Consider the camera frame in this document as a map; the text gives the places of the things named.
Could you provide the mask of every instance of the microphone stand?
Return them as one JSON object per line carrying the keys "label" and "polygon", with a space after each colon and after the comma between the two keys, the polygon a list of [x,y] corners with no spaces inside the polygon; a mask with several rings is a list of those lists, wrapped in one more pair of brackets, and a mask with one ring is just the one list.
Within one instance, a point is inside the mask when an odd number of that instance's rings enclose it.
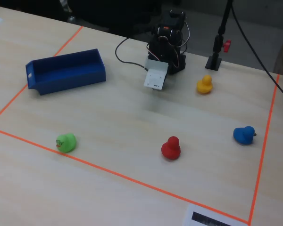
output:
{"label": "microphone stand", "polygon": [[225,13],[223,14],[222,22],[221,25],[218,29],[218,35],[215,37],[215,42],[214,42],[214,47],[213,47],[213,55],[208,58],[206,68],[218,71],[220,63],[221,63],[221,58],[219,58],[219,53],[221,51],[221,48],[224,46],[223,44],[223,35],[225,33],[225,26],[227,19],[229,17],[231,8],[233,5],[233,0],[227,0],[227,4],[225,7]]}

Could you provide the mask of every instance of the green rubber duck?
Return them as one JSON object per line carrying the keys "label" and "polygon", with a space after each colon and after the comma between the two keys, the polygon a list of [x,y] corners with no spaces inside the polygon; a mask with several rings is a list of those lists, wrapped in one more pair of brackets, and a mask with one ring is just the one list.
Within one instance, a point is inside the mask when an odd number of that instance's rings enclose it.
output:
{"label": "green rubber duck", "polygon": [[67,133],[57,137],[57,148],[60,152],[68,153],[75,148],[76,138],[73,133]]}

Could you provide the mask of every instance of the red rubber duck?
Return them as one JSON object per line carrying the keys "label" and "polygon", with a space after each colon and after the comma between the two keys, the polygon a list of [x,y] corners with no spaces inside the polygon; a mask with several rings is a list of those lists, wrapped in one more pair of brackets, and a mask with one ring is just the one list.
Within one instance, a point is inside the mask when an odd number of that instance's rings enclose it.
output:
{"label": "red rubber duck", "polygon": [[169,160],[178,159],[180,156],[179,139],[177,137],[170,137],[166,143],[161,147],[161,152],[164,157]]}

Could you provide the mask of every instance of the blue rubber duck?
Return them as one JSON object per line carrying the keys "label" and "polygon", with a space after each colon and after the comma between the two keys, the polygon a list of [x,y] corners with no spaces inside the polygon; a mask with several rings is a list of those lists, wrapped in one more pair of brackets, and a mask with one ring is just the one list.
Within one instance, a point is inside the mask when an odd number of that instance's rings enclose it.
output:
{"label": "blue rubber duck", "polygon": [[255,129],[251,126],[244,128],[234,129],[235,140],[242,145],[250,145],[253,142],[254,136],[256,136]]}

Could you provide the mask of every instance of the black chair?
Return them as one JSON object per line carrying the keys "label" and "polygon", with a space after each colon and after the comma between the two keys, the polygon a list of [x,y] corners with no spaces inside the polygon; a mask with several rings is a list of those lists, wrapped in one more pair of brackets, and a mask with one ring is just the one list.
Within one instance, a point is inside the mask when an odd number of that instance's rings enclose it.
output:
{"label": "black chair", "polygon": [[68,0],[74,16],[107,27],[110,33],[131,36],[136,24],[148,24],[161,14],[160,0]]}

